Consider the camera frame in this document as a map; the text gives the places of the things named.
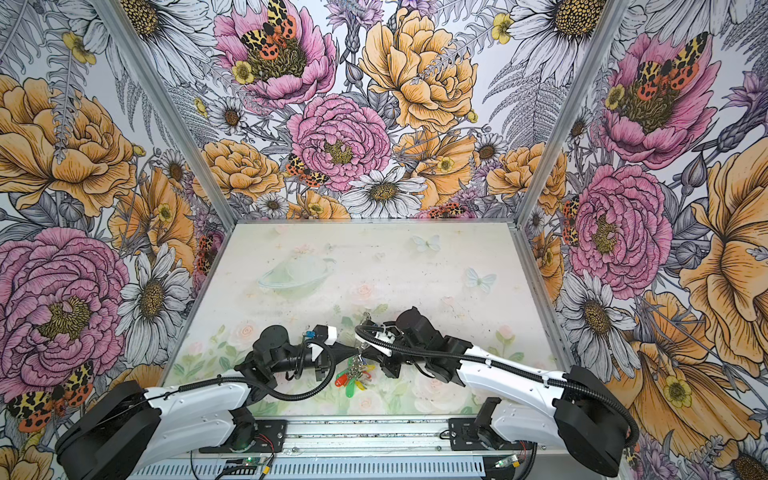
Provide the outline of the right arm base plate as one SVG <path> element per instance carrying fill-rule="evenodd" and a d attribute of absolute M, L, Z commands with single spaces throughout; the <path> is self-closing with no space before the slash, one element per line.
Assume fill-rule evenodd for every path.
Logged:
<path fill-rule="evenodd" d="M 531 447 L 528 442 L 503 439 L 476 418 L 453 417 L 448 419 L 447 425 L 447 439 L 452 451 L 522 451 Z"/>

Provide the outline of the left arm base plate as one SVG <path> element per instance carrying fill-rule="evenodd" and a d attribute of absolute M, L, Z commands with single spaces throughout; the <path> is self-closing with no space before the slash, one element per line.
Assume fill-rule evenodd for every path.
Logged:
<path fill-rule="evenodd" d="M 222 445 L 200 448 L 203 454 L 280 453 L 286 440 L 287 420 L 255 420 L 237 425 Z"/>

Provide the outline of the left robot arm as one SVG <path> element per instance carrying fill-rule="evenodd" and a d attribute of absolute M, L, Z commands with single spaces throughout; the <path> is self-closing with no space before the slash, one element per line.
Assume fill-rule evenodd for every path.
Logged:
<path fill-rule="evenodd" d="M 293 345 L 285 327 L 270 326 L 239 364 L 213 378 L 118 385 L 57 440 L 55 459 L 70 479 L 126 479 L 194 450 L 246 451 L 257 441 L 250 406 L 267 397 L 297 402 L 317 395 L 355 353 L 336 341 L 332 327 L 318 325 Z"/>

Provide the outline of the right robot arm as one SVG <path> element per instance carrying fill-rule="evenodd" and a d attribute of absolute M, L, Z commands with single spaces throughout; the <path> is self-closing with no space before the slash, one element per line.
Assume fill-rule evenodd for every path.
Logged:
<path fill-rule="evenodd" d="M 393 322 L 366 320 L 355 332 L 391 377 L 410 363 L 440 382 L 485 394 L 473 422 L 449 430 L 462 447 L 532 451 L 553 445 L 588 470 L 615 478 L 625 449 L 639 439 L 629 410 L 583 367 L 543 370 L 504 359 L 440 333 L 417 308 Z"/>

